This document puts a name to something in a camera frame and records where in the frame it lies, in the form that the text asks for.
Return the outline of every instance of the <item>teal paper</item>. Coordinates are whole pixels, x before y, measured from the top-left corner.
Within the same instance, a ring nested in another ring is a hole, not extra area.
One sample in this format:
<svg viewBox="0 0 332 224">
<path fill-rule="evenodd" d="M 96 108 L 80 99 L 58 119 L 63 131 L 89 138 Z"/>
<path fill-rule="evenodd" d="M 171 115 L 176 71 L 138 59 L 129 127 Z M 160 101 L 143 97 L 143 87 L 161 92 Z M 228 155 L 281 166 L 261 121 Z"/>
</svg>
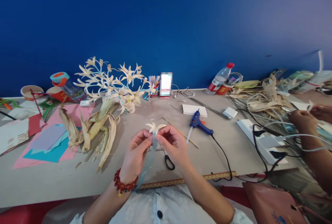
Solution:
<svg viewBox="0 0 332 224">
<path fill-rule="evenodd" d="M 30 150 L 24 156 L 24 158 L 57 163 L 59 159 L 62 157 L 63 153 L 65 153 L 66 149 L 68 148 L 68 143 L 69 143 L 69 138 L 66 138 L 64 141 L 60 143 L 58 147 L 55 147 L 49 153 L 38 152 L 35 154 L 31 154 L 32 150 Z"/>
</svg>

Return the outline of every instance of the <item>blue glue gun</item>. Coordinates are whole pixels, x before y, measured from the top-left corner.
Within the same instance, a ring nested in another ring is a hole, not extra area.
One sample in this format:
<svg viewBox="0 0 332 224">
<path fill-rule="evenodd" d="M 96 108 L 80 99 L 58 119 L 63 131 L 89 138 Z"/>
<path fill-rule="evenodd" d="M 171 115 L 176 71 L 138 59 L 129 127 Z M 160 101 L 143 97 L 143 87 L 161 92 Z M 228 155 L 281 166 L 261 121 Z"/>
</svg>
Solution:
<svg viewBox="0 0 332 224">
<path fill-rule="evenodd" d="M 196 111 L 193 118 L 191 119 L 191 122 L 190 122 L 190 126 L 191 127 L 199 127 L 201 130 L 203 130 L 206 134 L 208 135 L 213 135 L 213 130 L 207 128 L 205 125 L 203 125 L 203 123 L 201 122 L 200 120 L 200 111 Z"/>
</svg>

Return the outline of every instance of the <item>black button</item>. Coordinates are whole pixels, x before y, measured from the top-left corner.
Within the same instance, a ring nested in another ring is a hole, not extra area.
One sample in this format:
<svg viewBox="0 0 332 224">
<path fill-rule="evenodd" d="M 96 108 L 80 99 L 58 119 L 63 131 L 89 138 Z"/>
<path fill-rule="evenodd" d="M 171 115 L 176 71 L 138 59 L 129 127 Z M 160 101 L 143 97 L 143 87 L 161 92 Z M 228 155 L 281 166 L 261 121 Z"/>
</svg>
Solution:
<svg viewBox="0 0 332 224">
<path fill-rule="evenodd" d="M 163 213 L 160 210 L 158 210 L 157 215 L 158 215 L 159 219 L 161 219 L 163 217 Z"/>
</svg>

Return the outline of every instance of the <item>red beaded bracelet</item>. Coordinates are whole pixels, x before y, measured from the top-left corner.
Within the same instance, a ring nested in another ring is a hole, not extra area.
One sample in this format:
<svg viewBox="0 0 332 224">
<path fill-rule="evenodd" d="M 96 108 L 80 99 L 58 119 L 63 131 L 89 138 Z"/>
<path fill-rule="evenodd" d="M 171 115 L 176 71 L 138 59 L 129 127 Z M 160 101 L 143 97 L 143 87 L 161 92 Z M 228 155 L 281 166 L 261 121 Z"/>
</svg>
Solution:
<svg viewBox="0 0 332 224">
<path fill-rule="evenodd" d="M 136 188 L 136 183 L 138 181 L 138 177 L 136 177 L 135 181 L 132 182 L 132 183 L 129 183 L 129 184 L 123 184 L 122 182 L 120 182 L 120 177 L 119 177 L 119 174 L 120 174 L 120 170 L 119 169 L 115 175 L 114 175 L 114 186 L 117 187 L 117 191 L 119 191 L 119 197 L 125 192 L 130 192 L 130 191 L 133 191 L 135 188 Z"/>
</svg>

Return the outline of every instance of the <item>light blue ribbon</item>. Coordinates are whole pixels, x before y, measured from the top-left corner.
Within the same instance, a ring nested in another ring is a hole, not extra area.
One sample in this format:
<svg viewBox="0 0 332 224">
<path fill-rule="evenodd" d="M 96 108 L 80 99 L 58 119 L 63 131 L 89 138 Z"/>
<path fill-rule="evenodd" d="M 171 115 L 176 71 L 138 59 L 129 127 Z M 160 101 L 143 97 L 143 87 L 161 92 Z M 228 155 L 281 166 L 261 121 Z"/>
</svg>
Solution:
<svg viewBox="0 0 332 224">
<path fill-rule="evenodd" d="M 152 166 L 153 159 L 155 158 L 155 154 L 156 154 L 157 146 L 158 146 L 158 141 L 155 138 L 155 135 L 156 135 L 155 131 L 153 131 L 152 134 L 153 134 L 152 151 L 151 151 L 149 160 L 147 161 L 146 165 L 144 166 L 144 169 L 142 170 L 142 172 L 138 176 L 138 183 L 137 183 L 137 187 L 135 188 L 135 190 L 138 190 L 138 189 L 141 188 L 141 186 L 143 184 L 143 181 L 144 181 L 144 178 L 146 176 L 146 172 Z"/>
</svg>

